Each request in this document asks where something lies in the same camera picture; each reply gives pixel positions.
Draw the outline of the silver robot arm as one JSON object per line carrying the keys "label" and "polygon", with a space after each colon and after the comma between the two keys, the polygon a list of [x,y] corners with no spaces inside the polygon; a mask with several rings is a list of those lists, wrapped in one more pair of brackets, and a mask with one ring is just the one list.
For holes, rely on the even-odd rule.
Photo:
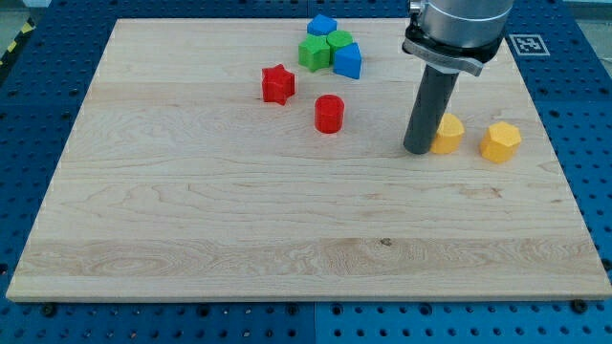
{"label": "silver robot arm", "polygon": [[441,73],[478,76],[497,53],[513,0],[410,0],[403,50]]}

